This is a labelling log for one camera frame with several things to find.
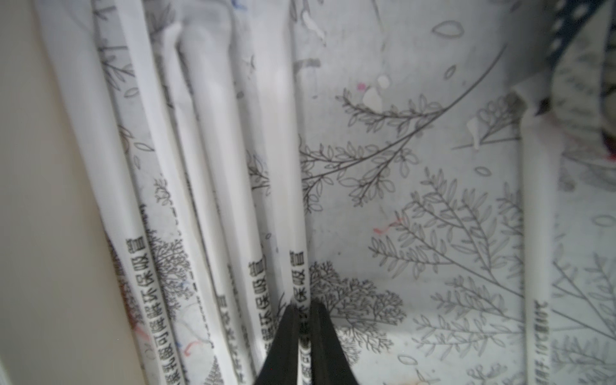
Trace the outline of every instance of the paper straw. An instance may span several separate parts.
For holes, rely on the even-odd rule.
[[[547,77],[535,75],[514,90],[526,102],[522,134],[524,201],[524,309],[528,385],[551,384],[550,271],[554,255],[554,219],[564,136],[552,113],[536,116],[548,95]]]
[[[158,352],[159,382],[183,385],[176,341],[94,44],[91,2],[38,0],[35,4],[105,230]]]
[[[285,292],[300,314],[301,378],[309,383],[308,312],[310,275],[306,222],[299,164],[299,134],[293,87],[288,0],[249,2],[261,126],[274,207],[274,224],[282,271],[289,272]]]
[[[218,1],[202,2],[191,16],[182,40],[184,53],[233,269],[235,276],[241,277],[240,302],[259,371],[275,328],[233,91],[229,61],[232,23],[228,7]]]
[[[175,133],[167,113],[167,104],[158,79],[152,46],[140,0],[117,0],[116,8],[131,55],[137,85],[144,105],[145,117],[150,127],[156,156],[177,213],[178,227],[182,232],[184,249],[194,273],[197,298],[203,321],[207,324],[214,354],[218,359],[223,381],[237,384],[233,362],[225,340],[225,327],[217,306],[217,297],[201,241],[198,223],[188,192],[182,158],[177,148]]]
[[[214,187],[203,150],[203,142],[193,110],[192,97],[184,83],[182,67],[176,50],[181,30],[181,24],[175,23],[163,32],[165,77],[169,84],[184,163],[197,208],[201,236],[208,254],[212,281],[218,295],[218,306],[226,329],[225,335],[233,358],[235,375],[239,383],[252,384],[256,374],[250,354],[250,344],[244,336],[245,327],[241,321],[236,296],[237,289],[233,282],[229,254],[218,216]]]

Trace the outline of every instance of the leaf branch illustration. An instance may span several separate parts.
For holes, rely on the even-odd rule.
[[[557,258],[553,265],[559,273],[559,278],[554,282],[554,287],[560,290],[560,295],[556,296],[571,296],[584,301],[609,332],[606,333],[586,324],[585,326],[616,341],[616,293],[612,284],[611,272],[614,269],[614,263],[610,269],[606,269],[607,259],[597,254],[594,254],[593,262],[593,267],[587,267],[584,270],[590,273],[594,291],[585,292],[577,284],[578,268]],[[569,289],[563,288],[562,285],[567,285]]]
[[[108,6],[94,10],[94,15],[103,21],[108,21],[108,15],[110,12],[117,11],[115,6]],[[170,4],[165,6],[159,13],[155,13],[149,10],[145,12],[145,19],[148,25],[148,31],[150,34],[150,40],[154,41],[159,38],[160,33],[173,22],[175,19],[175,11]],[[103,72],[105,74],[105,80],[116,91],[121,91],[120,83],[126,83],[126,77],[135,77],[135,73],[132,69],[132,64],[125,65],[115,64],[117,59],[116,55],[109,54],[109,52],[126,51],[126,46],[108,46],[107,40],[102,39],[99,42],[98,48],[101,55],[101,64],[103,66]],[[125,97],[134,97],[139,94],[137,87],[128,89],[125,93]]]
[[[496,100],[490,101],[484,108],[476,113],[476,118],[487,128],[486,132],[479,138],[479,145],[495,144],[520,140],[519,123],[522,118],[522,103],[513,93],[500,96]],[[510,128],[504,137],[506,128]],[[475,143],[453,147],[452,150],[473,147]]]
[[[611,385],[614,382],[616,382],[615,373],[605,373],[597,369],[592,373],[586,373],[585,378],[580,378],[580,384],[584,385]]]
[[[466,374],[472,379],[480,382],[476,383],[475,381],[470,381],[466,385],[496,385],[497,383],[494,381],[506,372],[507,366],[495,363],[490,367],[489,371],[484,373],[484,366],[479,364],[474,368],[466,370]]]
[[[142,142],[136,142],[135,136],[132,134],[132,132],[128,128],[122,125],[118,125],[118,129],[120,131],[120,139],[122,140],[122,147],[124,148],[124,153],[128,153],[128,151],[131,149],[131,143],[139,151],[143,151],[143,152],[153,152],[154,151],[154,148],[152,148],[152,146],[142,143]]]
[[[608,361],[609,342],[600,343],[593,338],[583,345],[578,338],[566,336],[562,342],[552,341],[552,365],[555,372],[566,369],[568,373],[586,373],[608,370],[616,374],[616,363]]]
[[[444,263],[454,265],[521,297],[520,292],[501,284],[493,273],[494,270],[507,265],[506,259],[499,253],[509,243],[509,237],[496,239],[496,218],[490,221],[492,206],[482,208],[488,195],[485,193],[476,198],[474,189],[464,189],[458,201],[456,179],[449,183],[444,179],[442,171],[432,174],[426,168],[425,172],[426,179],[421,184],[429,186],[430,191],[423,196],[417,191],[411,193],[411,202],[400,212],[396,212],[397,220],[391,224],[400,234],[398,242],[401,242],[400,249],[404,250],[397,251],[389,237],[385,242],[373,238],[369,248],[373,257],[392,259],[388,270],[394,271],[394,277],[400,275],[411,262],[415,263],[413,276],[416,279],[425,270],[426,264],[431,264],[434,272],[438,273],[438,265]],[[424,223],[411,223],[411,219],[420,220],[426,215],[428,218]],[[430,228],[432,230],[426,235],[426,230]],[[471,263],[452,258],[449,255],[451,249],[472,256]],[[394,261],[401,262],[396,270]]]
[[[315,262],[310,282],[312,295],[323,302],[330,317],[344,320],[336,329],[350,362],[359,359],[358,347],[374,353],[389,351],[393,342],[378,325],[396,326],[406,318],[398,294],[377,292],[369,280],[341,278],[331,262]]]
[[[497,346],[505,347],[505,342],[499,337],[509,336],[520,339],[524,333],[524,326],[520,325],[517,330],[510,330],[508,327],[491,323],[488,327],[479,320],[474,320],[474,327],[468,319],[462,322],[448,322],[442,315],[438,316],[438,323],[433,324],[424,315],[413,321],[418,325],[417,330],[426,330],[420,338],[413,338],[417,343],[417,349],[427,347],[426,357],[434,353],[437,347],[445,347],[439,359],[444,360],[455,350],[460,357],[465,357],[471,350],[475,350],[481,356],[488,342],[493,342]]]
[[[345,147],[320,144],[318,150],[301,144],[299,149],[301,168],[306,175],[302,180],[306,210],[321,211],[322,207],[318,202],[324,185],[334,185],[334,182],[352,189],[349,196],[354,206],[363,206],[376,197],[382,198],[385,193],[394,192],[395,184],[390,180],[392,167],[398,166],[400,175],[406,178],[411,167],[419,163],[412,149],[407,147],[411,139],[432,127],[436,120],[477,87],[494,68],[505,49],[506,46],[482,75],[446,107],[437,102],[428,102],[425,95],[421,95],[418,106],[410,100],[407,110],[399,111],[392,106],[389,111],[375,112],[363,104],[354,104],[351,93],[345,89],[342,96],[336,99],[351,116],[349,126],[361,123],[367,127],[368,132],[378,132],[386,126],[392,127],[395,129],[396,139],[387,141],[382,146],[376,144],[361,146],[351,142]],[[250,156],[248,169],[253,180],[253,189],[267,188],[269,187],[267,173],[256,163],[254,157]],[[360,170],[360,165],[369,165],[368,171],[356,171]]]
[[[425,316],[415,319],[418,330],[427,331],[416,338],[418,348],[427,355],[442,348],[444,359],[452,351],[461,357],[471,351],[480,355],[488,344],[518,343],[524,320],[508,309],[504,294],[519,302],[523,297],[522,260],[507,255],[507,250],[521,247],[521,233],[514,231],[521,226],[519,194],[511,193],[505,184],[504,197],[496,199],[497,210],[488,203],[487,193],[460,189],[458,181],[446,180],[442,171],[432,173],[426,168],[425,173],[424,192],[411,192],[410,202],[395,213],[390,227],[397,237],[372,238],[369,247],[380,265],[387,264],[393,278],[411,264],[415,279],[427,267],[434,274],[444,265],[462,273],[447,282],[449,290],[431,296],[441,311],[438,321]],[[496,273],[507,267],[506,279],[517,278],[517,288]]]

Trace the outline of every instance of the tree illustration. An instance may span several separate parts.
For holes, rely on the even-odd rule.
[[[128,316],[128,322],[131,325],[131,329],[133,329],[137,324],[143,324],[144,317],[139,309],[139,303],[132,293],[131,285],[126,278],[126,274],[124,273],[124,268],[122,267],[118,253],[115,251],[115,248],[111,244],[111,240],[109,238],[107,238],[107,245],[109,247],[109,253],[111,254],[111,260],[113,261],[113,268],[115,270],[116,278],[118,279],[118,284],[120,286],[120,293],[122,294],[122,300],[124,301],[124,309],[126,311],[126,315]]]
[[[210,369],[208,377],[203,381],[203,385],[224,385],[222,382],[221,368],[218,365],[218,360],[214,357],[212,369]]]
[[[392,173],[397,172],[406,178],[419,163],[410,148],[412,138],[434,127],[441,116],[481,83],[505,48],[502,48],[479,79],[445,107],[438,102],[429,102],[421,94],[416,99],[417,103],[409,100],[404,109],[392,106],[388,111],[376,112],[362,103],[354,103],[351,92],[345,89],[336,100],[342,104],[344,112],[350,115],[349,127],[363,126],[367,132],[372,133],[386,129],[391,132],[392,139],[384,144],[358,145],[349,141],[345,145],[318,144],[312,148],[301,143],[299,153],[301,169],[305,175],[302,187],[306,210],[322,210],[319,201],[326,185],[338,184],[349,188],[349,197],[354,206],[363,206],[376,197],[382,198],[386,193],[394,192]],[[248,171],[253,189],[269,187],[264,162],[258,156],[249,154]]]
[[[310,267],[310,287],[330,317],[344,321],[337,333],[351,365],[359,359],[358,347],[374,353],[389,351],[393,342],[379,325],[396,326],[406,318],[398,294],[377,292],[369,280],[341,278],[331,262],[315,262]]]
[[[139,206],[143,220],[150,251],[156,264],[156,274],[160,281],[163,296],[167,305],[167,312],[172,320],[176,320],[176,313],[180,309],[180,299],[188,300],[195,292],[191,289],[190,263],[184,251],[181,238],[171,241],[164,240],[157,235],[156,230],[149,227],[145,205]]]

